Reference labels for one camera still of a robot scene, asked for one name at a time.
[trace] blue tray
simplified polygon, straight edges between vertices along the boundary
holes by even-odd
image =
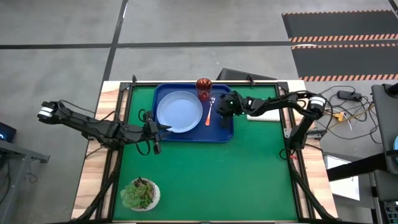
[[[174,91],[187,91],[189,93],[198,95],[195,84],[184,84],[184,83],[164,83],[156,87],[154,94],[154,103],[152,105],[152,111],[156,118],[156,109],[160,101]],[[226,85],[213,85],[210,96],[215,93],[228,93],[231,89]],[[221,127],[221,116],[216,112],[215,107],[217,106],[220,98],[220,94],[215,94],[216,101],[211,109],[210,125],[205,126],[207,114],[210,109],[210,101],[202,102],[203,114],[200,122],[192,130],[186,133],[172,133],[162,140],[165,141],[191,141],[191,142],[228,142],[234,135],[233,120],[229,124],[229,128]]]

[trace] potted plant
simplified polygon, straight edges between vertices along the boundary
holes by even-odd
[[[160,200],[159,187],[147,178],[134,179],[121,192],[123,206],[143,212],[153,209]]]

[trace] black mat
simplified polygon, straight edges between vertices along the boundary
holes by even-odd
[[[398,44],[293,46],[305,81],[398,79]]]
[[[292,42],[398,39],[390,10],[304,12],[282,15]]]

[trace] wooden table frame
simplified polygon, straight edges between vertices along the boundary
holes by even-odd
[[[138,81],[135,85],[152,85],[156,86],[161,83],[194,83],[195,81]],[[213,81],[214,83],[222,83],[227,85],[250,85],[249,81]],[[255,81],[258,85],[279,84],[280,93],[285,94],[284,88],[287,91],[305,90],[304,82],[301,80],[258,80]],[[104,82],[99,96],[98,108],[95,118],[101,119],[110,112],[119,111],[119,116],[122,120],[128,119],[129,109],[131,105],[132,90],[131,82]],[[302,119],[302,115],[294,110],[283,109],[282,113],[284,119],[282,123],[285,128],[291,128]],[[319,141],[315,139],[308,139],[307,143],[320,147]],[[87,154],[99,147],[98,142],[90,141],[88,144]],[[83,164],[80,183],[76,194],[75,204],[72,211],[72,218],[78,218],[86,208],[90,205],[96,194],[100,191],[105,180],[109,178],[114,167],[120,166],[123,149],[116,151],[108,151],[101,149],[87,158]],[[310,186],[312,193],[316,196],[318,201],[324,208],[337,217],[335,203],[331,194],[328,177],[326,174],[325,164],[323,162],[322,152],[318,149],[306,146],[302,151],[297,153],[297,160],[294,160],[296,169],[300,172],[302,179]],[[92,214],[92,218],[108,218],[112,219],[114,201],[117,197],[117,183],[118,173],[116,174],[116,184],[113,184],[109,190],[106,191],[103,202],[100,203],[98,210]],[[302,218],[319,218],[319,215],[314,212],[312,206],[308,203],[302,189],[292,181],[292,188],[296,201],[296,212],[298,217]]]

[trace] succulent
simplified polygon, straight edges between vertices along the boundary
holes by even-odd
[[[152,203],[154,188],[149,181],[138,178],[128,184],[121,192],[123,206],[126,208],[147,208]]]

